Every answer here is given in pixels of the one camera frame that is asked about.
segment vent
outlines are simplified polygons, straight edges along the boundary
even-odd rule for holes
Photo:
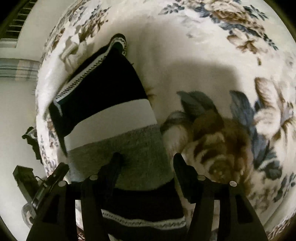
[[[17,41],[22,27],[30,14],[32,8],[34,7],[37,0],[29,0],[13,17],[9,23],[6,31],[4,32],[1,41]]]

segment white floral fabric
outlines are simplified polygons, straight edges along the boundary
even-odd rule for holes
[[[36,124],[46,174],[67,162],[48,106],[116,33],[126,36],[126,57],[170,160],[180,152],[199,174],[242,184],[268,238],[280,233],[296,210],[296,43],[263,0],[78,0],[70,6],[44,46],[38,74]],[[190,223],[194,205],[176,188]]]

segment white wall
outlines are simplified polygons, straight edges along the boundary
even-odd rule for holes
[[[62,13],[74,0],[38,0],[29,14],[16,48],[0,48],[0,58],[39,61],[43,46]]]
[[[43,166],[22,135],[35,120],[36,82],[0,78],[0,216],[18,241],[25,241],[29,228],[21,209],[26,204],[12,175],[16,165],[31,167],[45,176]]]

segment black and white garment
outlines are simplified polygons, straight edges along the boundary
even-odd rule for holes
[[[115,35],[49,107],[67,153],[67,178],[83,181],[120,152],[125,166],[102,207],[108,233],[123,241],[181,240],[186,222],[161,132],[125,52],[125,37]]]

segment metal screw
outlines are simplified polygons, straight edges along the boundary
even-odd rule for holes
[[[198,175],[198,176],[197,176],[197,179],[198,179],[199,181],[204,181],[204,180],[205,180],[205,176],[204,176],[204,175]]]
[[[229,185],[232,186],[232,187],[236,187],[237,186],[237,183],[235,181],[230,181],[229,182]]]
[[[63,186],[65,186],[66,185],[66,182],[65,181],[60,181],[59,182],[59,187],[63,187]]]
[[[89,179],[90,179],[91,181],[95,181],[95,180],[98,179],[98,175],[91,175],[91,176],[89,177]]]

